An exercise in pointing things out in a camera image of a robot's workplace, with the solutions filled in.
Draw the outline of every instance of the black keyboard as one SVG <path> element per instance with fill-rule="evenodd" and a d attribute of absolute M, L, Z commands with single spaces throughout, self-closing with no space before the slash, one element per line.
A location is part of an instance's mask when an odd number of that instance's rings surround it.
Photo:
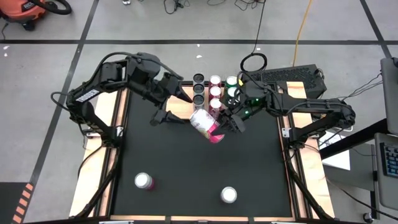
<path fill-rule="evenodd" d="M 384 175 L 398 178 L 398 146 L 381 143 L 381 155 Z"/>

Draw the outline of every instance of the black tabletop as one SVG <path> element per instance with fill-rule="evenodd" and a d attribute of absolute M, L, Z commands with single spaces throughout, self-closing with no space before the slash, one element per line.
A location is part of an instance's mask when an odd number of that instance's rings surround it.
<path fill-rule="evenodd" d="M 246 131 L 210 143 L 187 124 L 149 124 L 156 108 L 131 93 L 113 215 L 291 217 L 277 120 L 259 113 Z M 136 174 L 155 180 L 151 191 L 134 185 Z M 235 203 L 220 192 L 234 187 Z"/>

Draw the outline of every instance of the black floor line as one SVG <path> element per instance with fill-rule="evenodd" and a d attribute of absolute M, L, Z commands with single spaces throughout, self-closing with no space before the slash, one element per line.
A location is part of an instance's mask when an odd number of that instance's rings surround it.
<path fill-rule="evenodd" d="M 85 28 L 83 29 L 83 33 L 81 34 L 80 41 L 78 43 L 75 55 L 73 56 L 73 60 L 71 62 L 71 65 L 70 65 L 70 68 L 68 71 L 68 75 L 67 75 L 67 77 L 65 79 L 65 83 L 63 84 L 63 87 L 62 87 L 63 93 L 67 93 L 67 91 L 69 90 L 73 75 L 75 74 L 75 70 L 76 70 L 77 64 L 79 62 L 81 51 L 83 50 L 84 40 L 87 37 L 91 22 L 93 21 L 93 18 L 94 18 L 94 13 L 96 11 L 98 1 L 99 0 L 93 1 L 93 5 L 90 9 L 90 13 L 88 15 L 88 18 L 87 18 L 87 21 L 85 24 Z M 58 99 L 58 102 L 63 105 L 65 100 L 66 100 L 65 96 L 61 95 L 60 98 Z M 59 106 L 57 106 L 55 108 L 54 114 L 53 114 L 51 122 L 50 122 L 50 126 L 47 130 L 47 134 L 45 135 L 44 142 L 43 142 L 42 148 L 39 153 L 39 157 L 37 158 L 36 165 L 34 167 L 32 176 L 30 178 L 30 182 L 33 183 L 34 185 L 37 185 L 37 181 L 39 180 L 40 173 L 43 169 L 44 161 L 45 161 L 45 158 L 47 157 L 47 153 L 50 148 L 50 144 L 51 144 L 54 132 L 55 132 L 55 128 L 57 127 L 58 121 L 60 119 L 61 110 L 62 109 Z"/>
<path fill-rule="evenodd" d="M 175 40 L 0 40 L 0 44 L 254 44 L 249 39 L 175 39 Z M 258 40 L 264 45 L 295 45 L 296 40 Z M 299 45 L 398 45 L 398 40 L 300 40 Z"/>
<path fill-rule="evenodd" d="M 378 26 L 377 26 L 377 24 L 376 24 L 376 21 L 375 21 L 374 18 L 373 18 L 373 15 L 372 15 L 372 13 L 371 13 L 371 10 L 369 9 L 368 4 L 366 3 L 365 0 L 360 0 L 360 1 L 361 1 L 361 4 L 362 4 L 363 9 L 365 10 L 365 14 L 366 14 L 366 16 L 368 17 L 368 20 L 369 20 L 369 22 L 370 22 L 370 24 L 371 24 L 371 26 L 372 26 L 372 29 L 373 29 L 373 31 L 374 31 L 374 34 L 376 35 L 378 41 L 381 42 L 381 49 L 383 50 L 384 55 L 385 55 L 387 58 L 391 58 L 391 53 L 390 53 L 390 51 L 389 51 L 389 49 L 388 49 L 388 47 L 387 47 L 387 44 L 386 44 L 385 41 L 384 41 L 383 36 L 381 35 L 381 32 L 380 32 L 380 30 L 379 30 L 379 28 L 378 28 Z"/>

